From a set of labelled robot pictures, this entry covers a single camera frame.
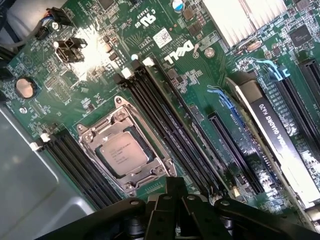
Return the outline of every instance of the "black ram slot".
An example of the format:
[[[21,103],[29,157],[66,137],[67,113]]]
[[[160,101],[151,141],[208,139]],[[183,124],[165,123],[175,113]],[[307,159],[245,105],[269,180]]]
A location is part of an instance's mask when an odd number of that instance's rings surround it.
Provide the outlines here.
[[[244,177],[252,187],[253,191],[256,194],[264,193],[265,190],[263,186],[260,184],[255,172],[246,163],[237,145],[234,143],[230,133],[228,132],[223,122],[220,120],[219,116],[216,113],[214,113],[208,116],[208,119],[212,123],[212,126],[215,129],[215,131],[218,133],[220,140],[226,147],[226,150],[229,152],[230,156],[232,156],[238,168],[241,169]]]
[[[221,190],[221,183],[210,169],[206,157],[193,142],[184,124],[162,94],[155,78],[139,63],[133,62],[132,65],[137,66],[134,77],[126,80],[116,75],[116,83],[131,91],[173,156],[182,164],[202,194],[207,195],[211,189],[218,193]]]
[[[52,156],[97,210],[122,200],[66,129],[42,149]]]
[[[212,142],[209,140],[207,134],[205,133],[205,131],[203,130],[203,128],[200,126],[200,124],[198,123],[197,119],[194,117],[194,115],[192,114],[191,110],[189,109],[188,105],[185,103],[183,97],[180,95],[180,93],[178,92],[178,90],[175,88],[175,86],[173,85],[173,83],[171,82],[170,78],[168,77],[167,73],[162,69],[159,61],[157,59],[153,59],[154,62],[156,63],[155,67],[157,68],[157,70],[162,73],[162,75],[164,76],[165,82],[170,86],[170,90],[172,91],[172,93],[174,94],[174,96],[176,97],[176,99],[178,100],[179,104],[182,106],[183,110],[187,113],[187,115],[189,116],[189,118],[192,121],[192,124],[195,125],[195,127],[197,128],[199,135],[201,136],[202,139],[204,139],[208,149],[207,151],[211,151],[213,153],[213,155],[215,156],[215,158],[218,160],[218,162],[221,164],[221,166],[223,167],[223,174],[227,175],[228,178],[231,180],[231,184],[233,186],[236,186],[236,180],[234,178],[234,176],[231,174],[231,172],[229,171],[227,165],[225,164],[224,161],[222,161],[222,159],[220,158],[219,154],[217,153],[215,147],[213,146]]]
[[[320,159],[319,133],[291,80],[286,78],[285,80],[277,82],[275,85],[292,113],[300,132],[307,141],[313,156],[316,159]]]
[[[308,59],[300,63],[299,67],[315,101],[320,106],[320,69],[317,60]]]

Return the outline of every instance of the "silver heatsink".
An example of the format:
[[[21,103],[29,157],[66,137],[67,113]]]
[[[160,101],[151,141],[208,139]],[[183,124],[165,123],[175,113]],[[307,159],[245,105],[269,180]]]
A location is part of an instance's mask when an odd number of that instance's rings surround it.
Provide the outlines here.
[[[287,11],[283,0],[203,0],[229,48]]]

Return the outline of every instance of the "green circuit board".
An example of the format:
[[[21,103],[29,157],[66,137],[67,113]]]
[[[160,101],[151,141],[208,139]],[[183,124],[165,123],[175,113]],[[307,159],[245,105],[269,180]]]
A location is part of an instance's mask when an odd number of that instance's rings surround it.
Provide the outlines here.
[[[277,177],[272,170],[266,170],[268,154],[252,141],[251,133],[242,126],[241,123],[245,120],[240,114],[240,107],[239,115],[235,117],[221,100],[221,96],[208,90],[221,90],[233,102],[225,77],[236,71],[255,71],[262,89],[320,189],[320,164],[310,153],[306,140],[297,130],[297,125],[274,83],[268,80],[264,66],[255,61],[271,59],[288,68],[305,107],[320,128],[319,106],[298,67],[298,63],[307,58],[320,61],[319,1],[313,1],[307,10],[298,12],[292,1],[286,0],[288,12],[259,31],[257,39],[261,41],[261,46],[252,52],[244,50],[240,53],[226,47],[201,0],[187,2],[194,15],[190,20],[175,12],[170,0],[138,0],[135,5],[129,0],[115,0],[107,10],[102,8],[98,0],[68,0],[62,8],[73,26],[62,26],[57,31],[52,28],[50,20],[46,23],[50,30],[49,36],[41,41],[30,40],[8,66],[16,80],[28,77],[36,82],[36,96],[22,99],[16,93],[15,81],[2,82],[0,89],[9,99],[6,106],[34,139],[39,138],[44,129],[53,125],[56,126],[55,131],[67,129],[78,139],[77,125],[90,126],[106,116],[115,109],[116,96],[125,98],[139,108],[131,93],[115,84],[113,76],[129,66],[133,56],[140,60],[156,58],[165,72],[174,69],[177,73],[178,77],[172,80],[172,84],[191,111],[196,112],[201,128],[219,157],[230,166],[232,175],[237,176],[241,171],[235,166],[208,119],[214,112],[229,130],[234,142],[258,176],[265,192],[255,194],[247,184],[239,184],[239,195],[236,194],[236,199],[264,211],[286,215],[295,223],[305,224],[304,217],[288,191],[281,185],[274,189],[270,187]],[[143,21],[145,16],[152,16],[151,21]],[[190,26],[198,22],[201,23],[201,30],[192,35]],[[312,40],[295,47],[288,33],[303,23],[309,29]],[[110,60],[111,54],[105,50],[105,36],[110,39],[117,55],[116,60]],[[57,58],[53,42],[70,37],[86,41],[87,46],[81,50],[84,61],[65,64]],[[189,45],[189,49],[186,45],[188,41],[192,45]],[[172,62],[169,61],[167,57],[170,53],[182,47],[184,53],[177,59],[171,58]],[[214,50],[214,56],[210,58],[206,53],[208,48]],[[198,144],[202,146],[195,128],[186,118],[186,112],[168,89],[164,79],[159,76],[157,80]],[[258,159],[254,155],[256,151],[259,153]],[[179,162],[175,164],[178,176],[185,178],[189,191],[198,193]],[[218,163],[212,160],[212,164],[217,166]],[[222,174],[221,178],[232,192],[228,176]],[[164,184],[163,178],[149,183],[138,190],[137,196],[147,199],[150,194],[161,193],[164,191]],[[123,198],[126,197],[124,193],[117,191]]]

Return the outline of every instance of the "blue capacitor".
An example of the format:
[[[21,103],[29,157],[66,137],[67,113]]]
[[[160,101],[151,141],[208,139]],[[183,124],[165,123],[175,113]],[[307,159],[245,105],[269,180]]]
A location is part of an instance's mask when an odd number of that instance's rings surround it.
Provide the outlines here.
[[[172,7],[176,13],[180,14],[185,9],[185,3],[183,0],[173,0]]]

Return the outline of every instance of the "motherboard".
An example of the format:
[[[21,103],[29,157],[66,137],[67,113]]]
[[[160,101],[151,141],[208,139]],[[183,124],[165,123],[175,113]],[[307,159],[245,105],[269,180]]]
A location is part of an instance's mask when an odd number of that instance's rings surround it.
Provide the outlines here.
[[[68,0],[1,102],[95,209],[183,177],[319,229],[319,0]]]

